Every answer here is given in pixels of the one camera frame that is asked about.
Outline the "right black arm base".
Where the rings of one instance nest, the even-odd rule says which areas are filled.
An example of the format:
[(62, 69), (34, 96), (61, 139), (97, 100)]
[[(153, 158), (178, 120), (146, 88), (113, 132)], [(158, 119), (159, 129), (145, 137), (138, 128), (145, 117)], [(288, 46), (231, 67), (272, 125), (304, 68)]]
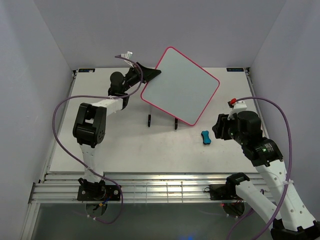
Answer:
[(224, 184), (210, 184), (204, 188), (203, 192), (209, 194), (211, 201), (234, 199)]

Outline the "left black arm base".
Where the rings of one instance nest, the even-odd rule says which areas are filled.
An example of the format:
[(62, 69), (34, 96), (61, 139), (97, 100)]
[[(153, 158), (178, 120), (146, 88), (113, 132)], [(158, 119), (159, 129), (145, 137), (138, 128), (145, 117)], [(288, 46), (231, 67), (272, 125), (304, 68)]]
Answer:
[(77, 193), (77, 200), (83, 202), (91, 201), (120, 201), (120, 190), (116, 185), (107, 185), (103, 180), (100, 182), (90, 182), (79, 178), (80, 184)]

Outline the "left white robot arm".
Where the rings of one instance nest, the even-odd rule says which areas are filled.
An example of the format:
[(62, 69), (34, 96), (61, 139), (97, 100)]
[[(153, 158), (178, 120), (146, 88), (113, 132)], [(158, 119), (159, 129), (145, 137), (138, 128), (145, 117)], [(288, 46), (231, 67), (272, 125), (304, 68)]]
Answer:
[(83, 187), (90, 185), (88, 193), (95, 200), (100, 200), (106, 195), (106, 187), (102, 184), (104, 173), (99, 167), (95, 153), (104, 140), (107, 117), (128, 105), (127, 90), (137, 83), (146, 84), (162, 73), (161, 70), (144, 67), (140, 63), (137, 65), (138, 67), (132, 66), (125, 75), (118, 71), (110, 75), (110, 99), (92, 104), (81, 103), (78, 108), (72, 134), (80, 146), (86, 165), (84, 176), (78, 181)]

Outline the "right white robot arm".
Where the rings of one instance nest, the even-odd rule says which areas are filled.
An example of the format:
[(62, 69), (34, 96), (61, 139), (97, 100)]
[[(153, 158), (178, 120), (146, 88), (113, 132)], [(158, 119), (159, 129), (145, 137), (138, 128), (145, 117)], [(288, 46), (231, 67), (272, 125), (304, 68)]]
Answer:
[(225, 191), (232, 198), (244, 199), (266, 222), (274, 240), (316, 240), (320, 223), (308, 211), (295, 186), (286, 179), (288, 172), (277, 144), (265, 137), (261, 119), (253, 111), (232, 116), (219, 114), (212, 127), (215, 138), (234, 140), (264, 179), (274, 201), (257, 190), (242, 172), (226, 179)]

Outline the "blue whiteboard eraser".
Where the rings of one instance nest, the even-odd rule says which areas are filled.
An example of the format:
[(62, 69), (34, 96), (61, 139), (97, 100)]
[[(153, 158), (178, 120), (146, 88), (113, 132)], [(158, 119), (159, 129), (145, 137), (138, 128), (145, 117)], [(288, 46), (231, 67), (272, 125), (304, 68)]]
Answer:
[(203, 130), (201, 132), (201, 137), (202, 137), (202, 143), (204, 145), (210, 145), (211, 144), (211, 139), (210, 139), (210, 134), (208, 130)]

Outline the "pink framed whiteboard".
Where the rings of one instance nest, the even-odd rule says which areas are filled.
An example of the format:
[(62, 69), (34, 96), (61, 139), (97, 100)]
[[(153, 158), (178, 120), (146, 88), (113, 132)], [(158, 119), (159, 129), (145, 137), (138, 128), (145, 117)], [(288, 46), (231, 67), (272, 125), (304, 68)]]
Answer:
[(183, 123), (194, 126), (220, 87), (220, 81), (176, 48), (165, 49), (140, 98)]

